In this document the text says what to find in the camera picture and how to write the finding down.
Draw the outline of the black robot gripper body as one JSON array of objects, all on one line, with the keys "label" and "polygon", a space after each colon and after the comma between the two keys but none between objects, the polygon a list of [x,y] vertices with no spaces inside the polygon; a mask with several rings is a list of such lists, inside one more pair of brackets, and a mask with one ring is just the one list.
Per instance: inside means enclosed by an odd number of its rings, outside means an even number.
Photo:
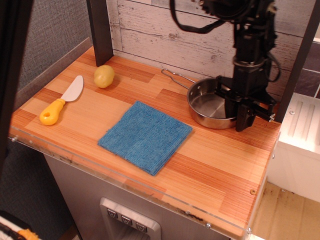
[{"label": "black robot gripper body", "polygon": [[267,93],[272,60],[262,58],[257,62],[233,60],[233,77],[217,76],[217,80],[229,88],[225,94],[237,102],[251,103],[256,116],[271,122],[275,119],[276,101]]}]

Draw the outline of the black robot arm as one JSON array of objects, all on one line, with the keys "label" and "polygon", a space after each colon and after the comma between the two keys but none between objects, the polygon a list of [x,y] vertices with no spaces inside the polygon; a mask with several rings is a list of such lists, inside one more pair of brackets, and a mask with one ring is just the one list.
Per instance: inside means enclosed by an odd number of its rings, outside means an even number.
[{"label": "black robot arm", "polygon": [[204,0],[203,10],[221,22],[233,24],[233,76],[218,76],[219,91],[225,99],[225,114],[236,117],[235,129],[242,132],[256,116],[274,120],[276,101],[267,93],[275,47],[276,7],[273,0]]}]

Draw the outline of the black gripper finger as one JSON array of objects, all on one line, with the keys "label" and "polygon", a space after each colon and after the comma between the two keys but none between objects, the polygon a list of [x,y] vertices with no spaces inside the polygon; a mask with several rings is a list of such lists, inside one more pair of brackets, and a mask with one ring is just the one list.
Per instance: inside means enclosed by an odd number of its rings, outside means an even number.
[{"label": "black gripper finger", "polygon": [[254,107],[251,103],[241,103],[237,108],[236,131],[242,132],[253,125],[256,118]]},{"label": "black gripper finger", "polygon": [[238,114],[237,102],[229,96],[226,96],[224,103],[224,111],[226,118],[236,118]]}]

